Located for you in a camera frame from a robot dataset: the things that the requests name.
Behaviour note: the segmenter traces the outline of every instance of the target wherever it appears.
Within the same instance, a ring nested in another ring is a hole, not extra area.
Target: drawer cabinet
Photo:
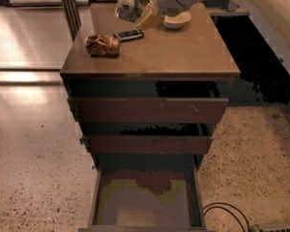
[[[196,173],[239,70],[202,4],[182,30],[149,29],[117,58],[88,56],[88,35],[135,29],[114,11],[92,5],[61,70],[98,171],[79,232],[206,232]]]

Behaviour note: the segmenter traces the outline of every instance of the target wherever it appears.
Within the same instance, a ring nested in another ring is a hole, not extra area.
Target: small bowl
[[[165,16],[163,25],[169,29],[180,29],[183,25],[191,20],[189,12],[183,12],[176,16]]]

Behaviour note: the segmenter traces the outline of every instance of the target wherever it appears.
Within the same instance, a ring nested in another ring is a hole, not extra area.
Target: open drawer
[[[206,231],[192,155],[103,154],[100,161],[88,231]]]

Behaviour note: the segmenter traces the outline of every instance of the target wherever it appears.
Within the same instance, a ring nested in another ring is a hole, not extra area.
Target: smartphone
[[[143,39],[144,33],[141,30],[131,30],[114,34],[114,36],[117,37],[122,43],[124,43],[129,41],[135,41],[138,39]]]

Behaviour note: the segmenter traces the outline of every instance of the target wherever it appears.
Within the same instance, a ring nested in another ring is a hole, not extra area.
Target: cabinet top
[[[144,30],[144,39],[122,43],[116,58],[91,57],[85,38],[135,29],[115,16],[115,4],[92,4],[61,70],[63,77],[205,78],[240,73],[203,4],[189,10],[192,19],[180,30],[162,25]]]

